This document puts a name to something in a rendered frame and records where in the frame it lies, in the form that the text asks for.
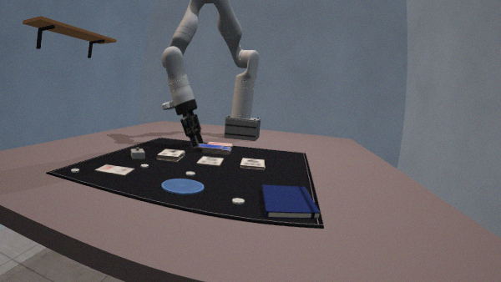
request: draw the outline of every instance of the pink table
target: pink table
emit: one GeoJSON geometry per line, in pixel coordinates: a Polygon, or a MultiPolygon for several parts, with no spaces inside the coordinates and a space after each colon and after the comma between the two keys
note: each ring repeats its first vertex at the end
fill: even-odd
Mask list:
{"type": "Polygon", "coordinates": [[[261,130],[205,142],[305,152],[324,229],[170,209],[46,173],[158,137],[158,122],[0,152],[0,224],[127,281],[495,281],[501,239],[350,139],[261,130]]]}

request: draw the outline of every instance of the robotic arm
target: robotic arm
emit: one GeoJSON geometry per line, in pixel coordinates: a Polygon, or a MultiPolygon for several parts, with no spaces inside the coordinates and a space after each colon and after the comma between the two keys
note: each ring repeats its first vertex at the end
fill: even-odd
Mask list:
{"type": "Polygon", "coordinates": [[[186,136],[190,137],[193,147],[203,143],[200,123],[193,110],[197,109],[195,96],[185,71],[183,55],[198,28],[198,14],[206,3],[213,3],[218,12],[218,29],[230,49],[237,67],[245,71],[236,76],[235,92],[231,116],[226,117],[225,136],[256,140],[259,138],[258,118],[251,118],[254,82],[257,76],[259,54],[254,50],[242,50],[240,38],[242,29],[236,19],[229,0],[190,0],[185,16],[176,29],[170,46],[162,54],[162,64],[167,71],[172,101],[164,103],[163,109],[175,108],[183,115],[181,123],[186,136]]]}

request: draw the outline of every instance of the floor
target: floor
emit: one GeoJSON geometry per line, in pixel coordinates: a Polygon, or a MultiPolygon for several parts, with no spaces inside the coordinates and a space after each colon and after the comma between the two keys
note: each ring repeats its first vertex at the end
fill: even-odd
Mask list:
{"type": "Polygon", "coordinates": [[[0,225],[0,282],[120,282],[0,225]]]}

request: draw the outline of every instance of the blue circular coaster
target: blue circular coaster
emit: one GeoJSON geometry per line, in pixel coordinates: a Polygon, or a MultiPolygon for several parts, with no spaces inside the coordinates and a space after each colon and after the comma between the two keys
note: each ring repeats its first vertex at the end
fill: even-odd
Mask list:
{"type": "Polygon", "coordinates": [[[204,190],[204,185],[191,179],[169,179],[162,183],[162,188],[174,194],[195,194],[204,190]]]}

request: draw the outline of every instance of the wall-mounted shelf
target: wall-mounted shelf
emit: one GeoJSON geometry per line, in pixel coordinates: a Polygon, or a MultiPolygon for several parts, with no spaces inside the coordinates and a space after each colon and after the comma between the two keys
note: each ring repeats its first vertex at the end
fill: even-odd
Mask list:
{"type": "Polygon", "coordinates": [[[82,28],[76,28],[74,26],[70,26],[69,24],[60,23],[45,17],[26,19],[23,21],[23,24],[38,28],[37,49],[40,49],[42,47],[42,32],[44,30],[49,30],[54,33],[71,36],[72,38],[89,41],[88,58],[90,58],[92,55],[92,45],[94,43],[106,44],[117,42],[117,39],[108,38],[97,33],[91,33],[90,31],[84,30],[82,28]]]}

